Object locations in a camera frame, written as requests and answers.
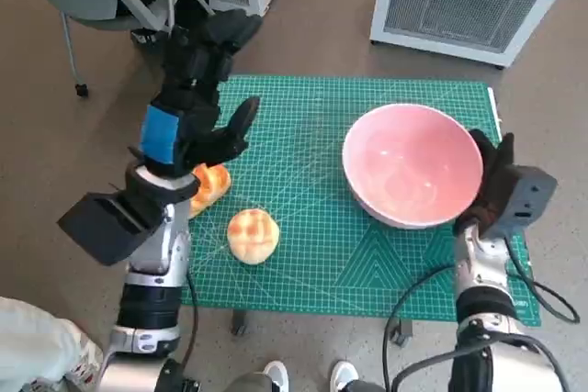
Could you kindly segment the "black knitted glove right hand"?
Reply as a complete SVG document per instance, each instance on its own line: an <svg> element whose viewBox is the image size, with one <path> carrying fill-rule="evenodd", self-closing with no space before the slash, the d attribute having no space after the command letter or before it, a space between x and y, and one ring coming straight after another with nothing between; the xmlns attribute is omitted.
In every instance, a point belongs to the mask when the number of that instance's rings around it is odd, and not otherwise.
<svg viewBox="0 0 588 392"><path fill-rule="evenodd" d="M491 181L505 166L514 163L515 136L512 132L507 132L497 146L494 146L480 129L471 129L469 134L481 154L483 173L474 201L454 222L452 233L455 237L471 224L489 224L494 218L490 191Z"/></svg>

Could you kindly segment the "bare black left hand, blue tape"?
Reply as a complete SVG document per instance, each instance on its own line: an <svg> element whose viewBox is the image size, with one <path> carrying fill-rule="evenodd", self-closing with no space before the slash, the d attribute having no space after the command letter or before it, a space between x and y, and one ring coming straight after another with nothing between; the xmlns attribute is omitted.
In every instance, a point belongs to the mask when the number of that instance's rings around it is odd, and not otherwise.
<svg viewBox="0 0 588 392"><path fill-rule="evenodd" d="M224 127L221 83L229 79L233 56L256 34L263 19L241 9L222 11L192 29L174 27L164 51L164 81L151 101L133 155L163 178L189 174L237 158L248 147L260 98L245 99Z"/></svg>

